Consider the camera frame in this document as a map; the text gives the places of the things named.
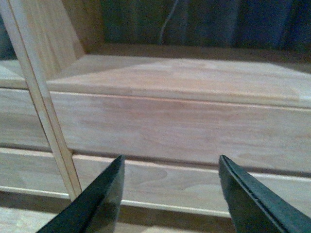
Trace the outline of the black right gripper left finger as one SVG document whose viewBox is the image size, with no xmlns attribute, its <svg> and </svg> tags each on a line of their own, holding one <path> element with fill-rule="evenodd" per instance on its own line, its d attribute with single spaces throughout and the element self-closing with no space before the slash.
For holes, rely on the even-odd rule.
<svg viewBox="0 0 311 233">
<path fill-rule="evenodd" d="M 125 157 L 120 155 L 40 233 L 113 233 L 121 208 Z"/>
</svg>

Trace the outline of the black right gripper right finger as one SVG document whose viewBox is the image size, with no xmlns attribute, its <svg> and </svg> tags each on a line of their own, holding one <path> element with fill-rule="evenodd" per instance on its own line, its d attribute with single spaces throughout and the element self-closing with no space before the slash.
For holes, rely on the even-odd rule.
<svg viewBox="0 0 311 233">
<path fill-rule="evenodd" d="M 309 233 L 311 219 L 225 155 L 219 157 L 225 201 L 238 233 Z"/>
</svg>

